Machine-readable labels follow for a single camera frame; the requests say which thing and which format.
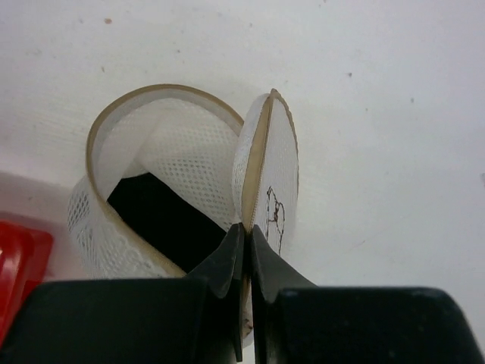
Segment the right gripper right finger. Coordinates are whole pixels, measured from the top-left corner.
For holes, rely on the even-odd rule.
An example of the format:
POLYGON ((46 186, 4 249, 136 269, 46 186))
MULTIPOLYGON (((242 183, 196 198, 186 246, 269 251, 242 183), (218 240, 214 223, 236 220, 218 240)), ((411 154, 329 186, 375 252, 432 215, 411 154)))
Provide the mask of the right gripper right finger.
POLYGON ((305 307, 301 292, 317 286, 270 246, 259 226, 249 238, 252 308, 257 363, 290 363, 291 332, 305 307))

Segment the white mesh laundry bag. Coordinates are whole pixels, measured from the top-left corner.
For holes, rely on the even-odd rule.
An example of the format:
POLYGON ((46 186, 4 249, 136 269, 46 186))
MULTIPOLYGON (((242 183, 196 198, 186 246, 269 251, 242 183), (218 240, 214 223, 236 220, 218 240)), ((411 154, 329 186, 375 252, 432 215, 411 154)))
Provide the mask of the white mesh laundry bag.
POLYGON ((86 142, 86 173, 67 208, 71 242, 93 278, 180 278, 178 265, 108 203, 118 183, 150 173, 227 231, 259 226, 281 254, 293 243, 299 147, 293 116, 272 90, 246 116, 199 89, 159 84, 112 102, 86 142))

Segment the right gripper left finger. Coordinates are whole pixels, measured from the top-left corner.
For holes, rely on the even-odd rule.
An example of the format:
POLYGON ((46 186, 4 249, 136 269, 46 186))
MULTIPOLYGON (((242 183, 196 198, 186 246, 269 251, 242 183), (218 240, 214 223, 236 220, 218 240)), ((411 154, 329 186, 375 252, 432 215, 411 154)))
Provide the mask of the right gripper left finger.
POLYGON ((219 247, 189 273, 206 284, 196 361, 243 358, 244 244, 244 227, 232 225, 219 247))

